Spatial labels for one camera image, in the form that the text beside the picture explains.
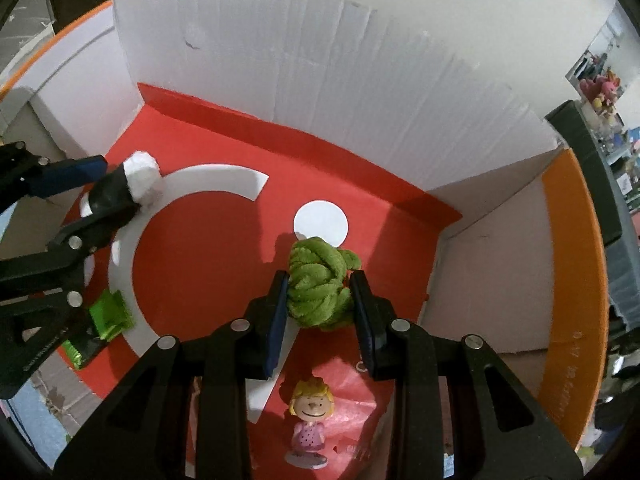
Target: black clamp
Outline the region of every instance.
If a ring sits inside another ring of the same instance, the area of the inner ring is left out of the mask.
[[[250,479],[244,380],[267,379],[278,363],[288,279],[277,272],[267,296],[208,337],[161,337],[80,428],[54,478],[185,478],[190,387],[202,377],[196,476]]]
[[[449,389],[454,478],[583,478],[562,433],[480,336],[451,341],[398,319],[362,271],[351,275],[350,287],[363,362],[375,380],[396,380],[389,480],[443,478],[441,376]]]
[[[398,319],[351,275],[364,364],[375,380],[396,381],[388,480],[443,478],[438,378],[449,385],[458,480],[577,480],[582,465],[558,428],[482,338],[429,335]],[[273,372],[286,323],[287,275],[244,318],[211,336],[161,337],[63,451],[54,477],[73,480],[184,478],[190,384],[202,376],[196,477],[249,480],[244,379]]]
[[[0,168],[2,210],[23,196],[46,198],[98,181],[89,193],[92,214],[64,226],[46,252],[0,261],[0,301],[13,301],[0,306],[0,399],[9,399],[60,343],[91,327],[82,308],[84,260],[108,245],[140,206],[123,165],[106,174],[100,155],[50,163],[14,142],[0,146]],[[43,292],[49,294],[30,296]]]

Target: white pom-pom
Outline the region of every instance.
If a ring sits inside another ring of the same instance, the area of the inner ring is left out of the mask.
[[[147,152],[135,152],[124,161],[129,192],[141,206],[149,206],[162,193],[162,177],[156,160]]]

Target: white curved strip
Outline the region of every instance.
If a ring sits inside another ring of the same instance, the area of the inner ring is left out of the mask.
[[[119,290],[135,320],[135,326],[124,332],[131,349],[144,354],[158,339],[158,334],[146,322],[133,289],[133,259],[142,233],[156,213],[174,200],[202,191],[226,191],[249,200],[258,198],[268,175],[259,171],[228,164],[203,164],[175,171],[164,177],[164,192],[160,199],[118,231],[114,240],[116,251],[109,260],[109,289]]]

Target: red floor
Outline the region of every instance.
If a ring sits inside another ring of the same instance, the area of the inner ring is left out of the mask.
[[[400,316],[418,316],[438,235],[458,218],[455,211],[308,134],[141,89],[147,103],[165,114],[145,105],[108,153],[110,163],[145,150],[162,174],[223,163],[269,175],[255,202],[226,192],[197,193],[152,219],[136,251],[133,282],[140,309],[159,335],[207,335],[264,295],[273,273],[286,268],[294,215],[311,200],[340,206],[349,221],[342,246],[360,255],[374,293],[389,298]],[[97,254],[92,298],[107,287],[108,257],[108,250]],[[120,336],[79,375],[104,397],[135,360]],[[373,383],[357,372],[358,361],[352,328],[300,332],[263,414],[249,424],[255,479],[354,478],[392,393],[390,383]],[[282,459],[295,423],[286,413],[290,394],[297,380],[312,373],[324,378],[337,400],[326,422],[329,466],[316,472]]]

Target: bolt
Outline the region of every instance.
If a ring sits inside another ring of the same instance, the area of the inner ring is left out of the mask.
[[[158,342],[158,348],[161,350],[168,350],[169,348],[173,348],[175,346],[176,340],[172,335],[163,335]]]
[[[482,348],[484,341],[479,335],[468,335],[465,337],[465,345],[467,345],[472,350],[479,350]]]
[[[391,328],[396,332],[406,332],[411,328],[411,323],[405,319],[395,319],[391,322]]]
[[[231,322],[231,330],[234,332],[244,332],[248,330],[250,326],[251,323],[245,319],[235,319]]]
[[[69,244],[69,247],[77,251],[80,247],[82,247],[82,238],[80,238],[79,236],[73,235],[71,238],[69,238],[68,244]]]
[[[66,295],[66,302],[73,308],[78,308],[79,306],[82,306],[82,294],[76,290],[72,290]]]

